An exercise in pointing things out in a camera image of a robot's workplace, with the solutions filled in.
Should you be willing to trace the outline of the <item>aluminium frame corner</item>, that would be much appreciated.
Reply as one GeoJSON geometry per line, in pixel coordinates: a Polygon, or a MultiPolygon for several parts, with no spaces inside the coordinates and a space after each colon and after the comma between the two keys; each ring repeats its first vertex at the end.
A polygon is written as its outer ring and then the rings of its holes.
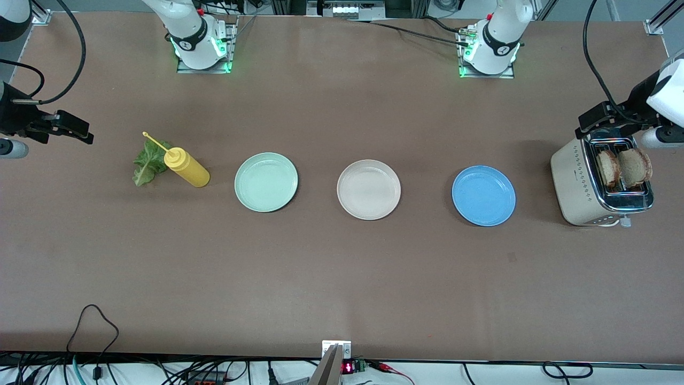
{"type": "Polygon", "coordinates": [[[684,0],[668,0],[650,19],[643,22],[645,31],[649,36],[663,35],[664,26],[682,10],[684,10],[684,0]]]}
{"type": "Polygon", "coordinates": [[[29,0],[32,13],[33,25],[48,25],[53,12],[49,8],[45,8],[39,0],[29,0]]]}

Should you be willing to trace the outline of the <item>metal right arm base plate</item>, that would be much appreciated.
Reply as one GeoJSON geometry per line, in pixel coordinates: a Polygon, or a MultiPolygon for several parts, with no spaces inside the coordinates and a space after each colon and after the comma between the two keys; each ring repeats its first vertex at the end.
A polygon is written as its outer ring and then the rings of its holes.
{"type": "Polygon", "coordinates": [[[232,71],[238,34],[239,19],[235,22],[214,19],[203,15],[207,22],[207,36],[196,44],[195,51],[183,51],[174,43],[177,56],[177,73],[228,74],[232,71]]]}

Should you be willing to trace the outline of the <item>brown bread slice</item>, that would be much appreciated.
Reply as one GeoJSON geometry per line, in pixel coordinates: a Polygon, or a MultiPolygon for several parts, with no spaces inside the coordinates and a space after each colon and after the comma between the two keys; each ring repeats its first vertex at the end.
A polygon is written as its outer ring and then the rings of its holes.
{"type": "Polygon", "coordinates": [[[603,150],[596,156],[596,165],[603,185],[606,188],[617,188],[620,182],[620,164],[611,150],[603,150]]]}
{"type": "Polygon", "coordinates": [[[617,154],[617,158],[626,188],[636,188],[652,178],[652,163],[642,149],[632,148],[621,151],[617,154]]]}

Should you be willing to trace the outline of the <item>pale green plate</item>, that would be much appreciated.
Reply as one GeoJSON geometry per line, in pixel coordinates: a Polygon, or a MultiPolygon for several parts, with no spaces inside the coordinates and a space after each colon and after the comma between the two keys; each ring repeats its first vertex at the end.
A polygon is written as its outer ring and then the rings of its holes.
{"type": "Polygon", "coordinates": [[[249,157],[238,168],[234,189],[238,201],[254,212],[275,212],[297,193],[299,175],[293,161],[280,153],[249,157]]]}

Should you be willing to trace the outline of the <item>blue plate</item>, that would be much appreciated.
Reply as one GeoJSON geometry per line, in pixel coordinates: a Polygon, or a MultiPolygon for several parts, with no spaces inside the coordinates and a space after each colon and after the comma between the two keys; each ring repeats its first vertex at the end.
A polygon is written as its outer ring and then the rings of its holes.
{"type": "Polygon", "coordinates": [[[464,219],[482,227],[503,224],[516,208],[516,191],[510,180],[498,169],[482,164],[457,174],[451,198],[464,219]]]}

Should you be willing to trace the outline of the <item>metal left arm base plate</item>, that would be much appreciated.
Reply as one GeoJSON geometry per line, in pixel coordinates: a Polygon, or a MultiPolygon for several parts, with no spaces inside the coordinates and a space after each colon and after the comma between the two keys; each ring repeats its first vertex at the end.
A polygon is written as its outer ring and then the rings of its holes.
{"type": "Polygon", "coordinates": [[[462,28],[457,37],[458,71],[462,78],[508,79],[515,77],[514,62],[520,42],[511,45],[494,45],[484,42],[482,34],[486,20],[462,28]]]}

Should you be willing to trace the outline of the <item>green lettuce leaf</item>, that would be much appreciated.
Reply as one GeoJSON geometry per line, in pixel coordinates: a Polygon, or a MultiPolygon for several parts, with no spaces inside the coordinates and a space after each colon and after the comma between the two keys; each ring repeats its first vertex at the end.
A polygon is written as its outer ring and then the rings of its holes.
{"type": "Polygon", "coordinates": [[[140,187],[152,182],[157,175],[168,170],[164,156],[166,151],[155,144],[151,139],[144,142],[144,148],[134,160],[135,170],[132,180],[134,185],[140,187]]]}

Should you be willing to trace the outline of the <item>yellow mustard squeeze bottle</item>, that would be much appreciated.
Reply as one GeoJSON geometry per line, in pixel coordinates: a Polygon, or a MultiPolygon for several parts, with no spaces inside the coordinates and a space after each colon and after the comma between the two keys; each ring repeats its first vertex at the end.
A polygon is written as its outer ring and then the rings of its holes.
{"type": "Polygon", "coordinates": [[[168,169],[174,171],[196,188],[202,188],[210,182],[210,173],[193,156],[181,147],[166,148],[147,132],[142,135],[156,144],[163,152],[163,161],[168,169]]]}

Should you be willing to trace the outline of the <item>lit control box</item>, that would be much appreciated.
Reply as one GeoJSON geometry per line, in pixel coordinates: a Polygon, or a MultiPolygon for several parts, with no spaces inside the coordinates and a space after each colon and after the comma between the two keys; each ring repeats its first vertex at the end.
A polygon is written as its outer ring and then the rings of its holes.
{"type": "Polygon", "coordinates": [[[384,0],[306,0],[305,15],[345,20],[386,19],[384,0]]]}

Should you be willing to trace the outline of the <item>cream and chrome toaster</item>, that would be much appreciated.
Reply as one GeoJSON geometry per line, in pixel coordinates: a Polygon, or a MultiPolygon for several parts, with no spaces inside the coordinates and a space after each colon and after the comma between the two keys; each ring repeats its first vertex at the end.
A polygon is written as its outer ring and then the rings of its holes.
{"type": "Polygon", "coordinates": [[[562,215],[577,226],[631,226],[631,217],[649,210],[654,202],[649,182],[628,189],[620,173],[617,188],[603,185],[596,156],[603,150],[617,154],[638,148],[632,136],[620,137],[618,129],[598,130],[573,139],[550,159],[555,192],[562,215]]]}

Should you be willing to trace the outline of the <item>beige plate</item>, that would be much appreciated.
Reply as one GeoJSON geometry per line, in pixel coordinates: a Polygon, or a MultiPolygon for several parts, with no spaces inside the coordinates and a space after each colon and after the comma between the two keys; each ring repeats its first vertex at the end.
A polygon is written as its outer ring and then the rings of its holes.
{"type": "Polygon", "coordinates": [[[401,182],[387,164],[359,160],[342,171],[336,191],[347,214],[363,221],[376,221],[387,217],[400,204],[401,182]]]}

